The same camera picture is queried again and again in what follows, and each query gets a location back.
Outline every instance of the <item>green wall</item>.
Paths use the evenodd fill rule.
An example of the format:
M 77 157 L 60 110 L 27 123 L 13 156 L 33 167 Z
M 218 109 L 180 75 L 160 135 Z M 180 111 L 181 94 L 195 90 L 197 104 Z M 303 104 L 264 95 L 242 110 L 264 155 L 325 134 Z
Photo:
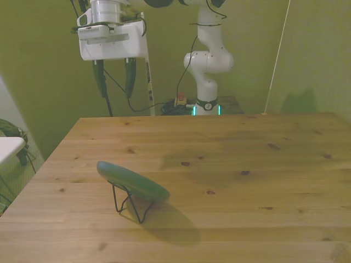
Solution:
M 246 113 L 261 113 L 269 90 L 288 0 L 227 0 L 221 11 L 223 39 L 234 55 L 230 73 L 214 75 L 219 95 L 236 96 Z M 172 8 L 146 13 L 152 81 L 156 100 L 175 96 L 184 71 L 183 58 L 197 35 L 198 7 L 174 4 Z M 195 50 L 206 50 L 197 43 Z M 196 84 L 186 74 L 181 89 L 196 96 Z
M 47 158 L 80 117 L 107 117 L 106 103 L 92 63 L 81 59 L 77 35 L 70 33 L 76 17 L 69 0 L 3 1 L 0 10 L 0 76 Z M 124 83 L 123 61 L 108 61 L 106 68 Z M 141 66 L 135 108 L 148 106 L 145 83 Z M 134 115 L 118 87 L 109 80 L 108 86 L 114 114 Z
M 235 95 L 247 113 L 263 111 L 287 3 L 228 0 L 223 5 L 228 15 L 223 38 L 236 64 L 231 73 L 215 79 L 219 94 Z M 105 100 L 99 95 L 91 62 L 81 59 L 77 36 L 70 33 L 76 18 L 69 0 L 3 1 L 0 10 L 0 77 L 47 158 L 80 117 L 108 116 Z M 147 11 L 146 18 L 155 99 L 167 101 L 175 96 L 184 55 L 197 34 L 196 26 L 189 25 L 197 21 L 197 8 L 177 2 L 170 8 Z M 196 49 L 205 47 L 197 44 Z M 106 68 L 124 83 L 123 61 L 108 61 Z M 107 83 L 115 116 L 135 115 L 119 89 Z M 196 96 L 188 73 L 181 90 Z M 143 61 L 132 104 L 148 106 Z
M 351 121 L 351 2 L 292 0 L 268 113 L 335 112 Z

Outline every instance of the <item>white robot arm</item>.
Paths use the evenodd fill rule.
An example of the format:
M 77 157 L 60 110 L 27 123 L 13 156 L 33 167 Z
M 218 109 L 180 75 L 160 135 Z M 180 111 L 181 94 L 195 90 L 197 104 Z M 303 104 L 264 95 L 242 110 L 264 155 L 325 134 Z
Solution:
M 216 81 L 206 73 L 228 72 L 233 56 L 222 42 L 222 16 L 213 8 L 225 0 L 178 0 L 183 5 L 199 5 L 198 38 L 209 51 L 193 51 L 185 56 L 197 84 L 197 115 L 217 115 Z M 130 14 L 171 5 L 173 0 L 90 0 L 90 8 L 77 19 L 81 56 L 84 60 L 146 58 L 147 43 L 142 21 L 125 24 Z

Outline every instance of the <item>wooden table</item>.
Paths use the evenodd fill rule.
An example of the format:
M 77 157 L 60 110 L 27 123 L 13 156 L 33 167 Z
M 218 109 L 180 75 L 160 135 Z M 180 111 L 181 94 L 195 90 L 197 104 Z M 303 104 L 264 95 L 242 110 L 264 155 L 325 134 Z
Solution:
M 99 160 L 169 201 L 118 215 Z M 351 127 L 332 114 L 80 119 L 0 218 L 6 263 L 344 263 L 350 242 Z

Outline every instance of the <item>wire stand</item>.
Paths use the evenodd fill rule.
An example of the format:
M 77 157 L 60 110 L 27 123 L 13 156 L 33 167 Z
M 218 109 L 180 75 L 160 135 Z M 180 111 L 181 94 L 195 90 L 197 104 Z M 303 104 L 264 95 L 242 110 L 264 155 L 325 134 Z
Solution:
M 150 210 L 150 208 L 152 207 L 152 205 L 154 204 L 153 202 L 151 202 L 151 204 L 148 206 L 148 208 L 145 210 L 144 212 L 144 216 L 143 216 L 143 219 L 140 219 L 140 216 L 139 216 L 139 213 L 135 207 L 135 204 L 132 200 L 132 194 L 128 191 L 128 189 L 124 186 L 124 185 L 116 185 L 116 184 L 113 184 L 111 182 L 109 182 L 111 185 L 112 185 L 112 190 L 114 192 L 114 200 L 115 200 L 115 207 L 116 207 L 116 211 L 118 213 L 121 213 L 123 211 L 123 206 L 124 204 L 126 203 L 126 201 L 129 199 L 131 201 L 131 204 L 132 204 L 132 207 L 133 207 L 133 210 L 138 218 L 138 221 L 140 224 L 142 224 L 144 221 L 145 221 L 145 217 L 146 217 L 146 214 L 148 213 L 148 211 Z M 127 192 L 127 198 L 124 199 L 124 201 L 122 202 L 122 205 L 121 205 L 121 209 L 118 209 L 118 205 L 117 205 L 117 198 L 116 198 L 116 190 L 115 190 L 115 187 L 118 187 L 118 188 L 122 188 L 124 191 Z

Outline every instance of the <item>black wire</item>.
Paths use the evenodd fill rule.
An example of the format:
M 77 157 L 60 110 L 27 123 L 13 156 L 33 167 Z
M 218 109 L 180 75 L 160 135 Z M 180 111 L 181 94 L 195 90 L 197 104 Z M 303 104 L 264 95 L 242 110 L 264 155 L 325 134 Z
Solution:
M 10 204 L 12 203 L 6 196 L 2 195 L 1 193 L 0 193 L 0 196 L 2 198 L 4 198 L 7 202 L 9 202 Z
M 77 12 L 77 9 L 76 9 L 76 6 L 75 6 L 73 0 L 71 0 L 71 3 L 72 3 L 72 6 L 73 6 L 73 8 L 74 8 L 74 10 L 76 12 L 77 18 L 79 18 L 79 15 L 78 15 L 78 12 Z
M 176 98 L 177 98 L 177 102 L 175 103 L 175 106 L 178 106 L 178 92 L 179 92 L 179 85 L 180 85 L 180 83 L 182 82 L 182 79 L 183 79 L 183 77 L 184 77 L 185 73 L 188 71 L 188 68 L 189 68 L 189 66 L 190 66 L 191 59 L 193 58 L 193 50 L 194 50 L 194 45 L 195 45 L 196 40 L 197 40 L 197 36 L 195 37 L 194 42 L 193 42 L 193 45 L 191 46 L 191 52 L 190 52 L 190 60 L 189 60 L 189 64 L 188 64 L 188 66 L 186 67 L 186 69 L 184 70 L 184 72 L 183 72 L 183 74 L 182 74 L 182 76 L 181 76 L 181 78 L 180 78 L 180 80 L 179 80 L 179 82 L 178 82 L 178 85 L 177 85 L 177 96 L 176 96 Z
M 128 99 L 129 108 L 131 108 L 131 110 L 132 110 L 133 112 L 146 111 L 146 110 L 148 110 L 148 109 L 150 109 L 150 108 L 152 108 L 152 107 L 155 107 L 155 106 L 157 106 L 157 105 L 163 105 L 163 104 L 166 104 L 166 102 L 156 103 L 156 104 L 153 104 L 152 106 L 147 107 L 147 108 L 144 108 L 144 109 L 142 109 L 142 110 L 135 110 L 135 109 L 133 109 L 133 107 L 132 107 L 132 105 L 131 105 L 131 101 Z
M 36 174 L 36 173 L 37 173 L 37 171 L 35 170 L 34 165 L 33 165 L 33 163 L 32 163 L 32 160 L 31 160 L 31 158 L 29 157 L 29 155 L 28 155 L 28 154 L 27 154 L 27 157 L 28 157 L 28 159 L 29 159 L 29 162 L 30 162 L 30 163 L 31 163 L 31 165 L 32 165 L 32 168 L 33 168 L 34 173 Z
M 142 37 L 146 34 L 146 32 L 148 31 L 148 24 L 146 23 L 146 20 L 143 17 L 139 17 L 143 23 L 144 23 L 144 32 L 142 34 Z
M 189 25 L 197 25 L 197 26 L 221 26 L 222 24 L 216 24 L 216 25 L 201 25 L 201 24 L 198 24 L 198 23 L 191 23 Z
M 119 88 L 123 91 L 123 93 L 126 93 L 126 91 L 122 88 L 122 86 L 118 83 L 118 81 L 115 80 L 115 79 L 113 78 L 113 76 L 111 76 L 105 69 L 104 69 L 104 71 L 105 71 L 105 73 L 119 86 Z M 163 104 L 166 104 L 166 102 L 156 103 L 156 104 L 154 104 L 154 105 L 152 105 L 152 106 L 150 106 L 150 107 L 148 107 L 148 108 L 144 108 L 144 109 L 142 109 L 142 110 L 135 110 L 135 109 L 132 107 L 130 100 L 128 99 L 129 108 L 131 108 L 131 110 L 132 110 L 133 112 L 146 111 L 146 110 L 148 110 L 148 109 L 150 109 L 150 108 L 152 108 L 152 107 L 155 107 L 155 106 L 157 106 L 157 105 L 163 105 Z
M 206 0 L 206 3 L 207 3 L 208 8 L 209 8 L 212 12 L 216 13 L 217 15 L 221 15 L 221 16 L 222 16 L 222 19 L 226 19 L 226 18 L 227 18 L 226 15 L 223 15 L 223 14 L 221 14 L 221 13 L 219 13 L 219 12 L 214 11 L 214 10 L 210 7 L 210 4 L 208 3 L 208 0 Z
M 185 105 L 174 107 L 174 100 L 171 100 L 162 106 L 161 111 L 163 116 L 191 115 L 193 108 L 188 108 Z
M 119 86 L 119 88 L 123 91 L 123 93 L 125 94 L 126 93 L 126 91 L 122 88 L 122 86 L 117 82 L 117 80 L 115 80 L 114 78 L 113 78 L 113 76 L 111 76 L 108 72 L 107 72 L 107 70 L 106 69 L 104 69 L 104 71 L 105 71 L 105 73 L 113 80 L 113 82 L 115 82 L 118 86 Z
M 110 117 L 113 117 L 114 114 L 112 112 L 112 108 L 111 108 L 111 104 L 110 104 L 110 98 L 109 98 L 109 95 L 107 94 L 107 92 L 106 92 L 106 104 L 107 104 L 107 107 L 109 108 Z

